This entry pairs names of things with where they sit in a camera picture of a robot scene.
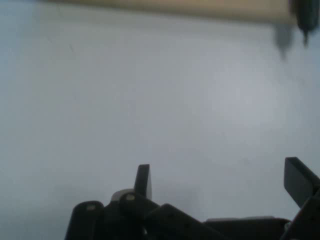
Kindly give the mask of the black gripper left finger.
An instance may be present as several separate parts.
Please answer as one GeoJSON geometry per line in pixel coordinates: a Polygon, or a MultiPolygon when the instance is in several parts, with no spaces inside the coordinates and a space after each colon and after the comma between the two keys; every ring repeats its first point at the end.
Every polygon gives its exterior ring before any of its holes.
{"type": "Polygon", "coordinates": [[[151,167],[138,166],[133,188],[108,205],[87,201],[72,211],[67,240],[206,240],[205,226],[170,204],[152,201],[151,167]]]}

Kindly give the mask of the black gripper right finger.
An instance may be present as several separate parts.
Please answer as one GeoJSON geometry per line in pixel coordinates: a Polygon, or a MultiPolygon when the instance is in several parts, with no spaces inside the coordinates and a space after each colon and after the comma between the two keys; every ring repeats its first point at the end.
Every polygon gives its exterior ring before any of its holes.
{"type": "Polygon", "coordinates": [[[320,178],[299,158],[284,161],[284,188],[299,207],[282,240],[318,240],[320,238],[320,178]]]}

